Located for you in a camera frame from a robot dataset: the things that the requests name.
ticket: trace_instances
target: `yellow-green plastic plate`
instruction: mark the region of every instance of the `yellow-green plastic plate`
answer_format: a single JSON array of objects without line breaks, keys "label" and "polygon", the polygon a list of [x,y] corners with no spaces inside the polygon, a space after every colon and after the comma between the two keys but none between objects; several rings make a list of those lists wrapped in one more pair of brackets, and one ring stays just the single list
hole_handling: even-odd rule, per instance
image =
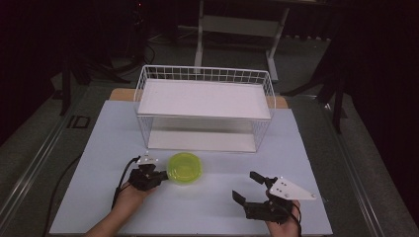
[{"label": "yellow-green plastic plate", "polygon": [[197,180],[203,172],[201,160],[198,156],[181,152],[170,157],[167,164],[169,180],[181,185],[188,185]]}]

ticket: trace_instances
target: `dark background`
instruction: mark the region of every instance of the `dark background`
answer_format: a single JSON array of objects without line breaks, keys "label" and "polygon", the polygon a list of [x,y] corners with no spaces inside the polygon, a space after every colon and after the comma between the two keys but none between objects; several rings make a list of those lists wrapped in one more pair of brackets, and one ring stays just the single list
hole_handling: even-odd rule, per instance
[{"label": "dark background", "polygon": [[[176,26],[197,24],[198,1],[151,2],[1,1],[0,144],[53,94],[49,79],[61,71],[66,48],[110,66],[112,56],[137,53],[149,29],[175,40]],[[237,11],[225,8],[225,1],[209,3],[207,9],[278,19],[277,12],[284,7],[276,1],[258,7],[249,2],[235,8]],[[313,80],[333,71],[336,64],[345,65],[346,70],[338,75],[346,78],[345,92],[352,96],[390,176],[418,223],[418,4],[413,0],[383,0],[291,6],[285,35],[299,36],[301,40],[332,39]],[[140,39],[135,37],[138,28]]]}]

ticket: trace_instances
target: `human hand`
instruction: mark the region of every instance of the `human hand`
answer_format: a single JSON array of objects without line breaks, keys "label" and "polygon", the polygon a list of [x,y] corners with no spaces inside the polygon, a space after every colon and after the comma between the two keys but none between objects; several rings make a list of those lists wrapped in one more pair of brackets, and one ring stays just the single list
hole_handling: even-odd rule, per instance
[{"label": "human hand", "polygon": [[[296,219],[299,219],[299,201],[293,200],[296,205],[293,206],[292,215]],[[299,236],[299,223],[297,223],[292,217],[289,217],[284,224],[277,222],[265,221],[268,226],[269,232],[272,237],[298,237]]]},{"label": "human hand", "polygon": [[151,189],[146,192],[140,191],[133,187],[130,183],[126,182],[121,188],[113,211],[117,212],[119,215],[129,218],[139,209],[145,198],[154,191],[155,189]]}]

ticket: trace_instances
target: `wire basket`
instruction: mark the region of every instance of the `wire basket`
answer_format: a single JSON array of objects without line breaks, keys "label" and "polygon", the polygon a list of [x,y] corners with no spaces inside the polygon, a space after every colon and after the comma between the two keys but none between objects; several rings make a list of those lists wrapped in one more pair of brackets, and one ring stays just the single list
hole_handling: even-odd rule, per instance
[{"label": "wire basket", "polygon": [[[146,147],[162,149],[256,152],[276,108],[269,72],[234,68],[146,65],[133,100]],[[156,112],[160,107],[165,108],[163,112]],[[263,115],[254,116],[255,111]],[[168,130],[176,130],[184,142],[152,145],[153,130],[157,134],[166,125]],[[235,148],[187,144],[197,139],[188,134],[202,135],[202,143],[215,144],[220,139],[231,143],[246,129],[252,136],[250,148],[240,148],[240,144]],[[165,134],[159,139],[166,137],[170,136]]]}]

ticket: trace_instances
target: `dark floor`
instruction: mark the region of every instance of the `dark floor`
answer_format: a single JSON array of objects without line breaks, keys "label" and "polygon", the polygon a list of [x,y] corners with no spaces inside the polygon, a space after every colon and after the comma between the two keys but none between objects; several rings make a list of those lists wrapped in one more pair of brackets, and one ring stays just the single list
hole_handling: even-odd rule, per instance
[{"label": "dark floor", "polygon": [[[328,41],[283,39],[276,54],[280,82],[275,91],[284,92],[310,79]],[[151,42],[154,64],[193,65],[194,36],[180,39],[177,45]],[[208,41],[203,66],[267,69],[265,52],[260,48],[231,47]],[[139,75],[134,70],[124,75],[129,85],[116,84],[96,76],[90,86],[73,82],[73,107],[60,117],[60,102],[47,100],[16,133],[0,147],[1,236],[41,236],[46,223],[48,203],[58,177],[84,149],[103,102],[118,87],[133,87]],[[60,75],[52,78],[59,87]],[[419,236],[406,207],[383,166],[377,149],[345,96],[341,119],[342,135],[330,122],[330,110],[314,100],[318,87],[304,95],[286,98],[295,118],[316,177],[333,236]],[[87,128],[67,127],[72,116],[90,118]],[[31,162],[38,173],[23,176]],[[71,168],[56,193],[51,210],[52,222],[63,198]],[[15,184],[27,184],[27,191],[12,193]]]}]

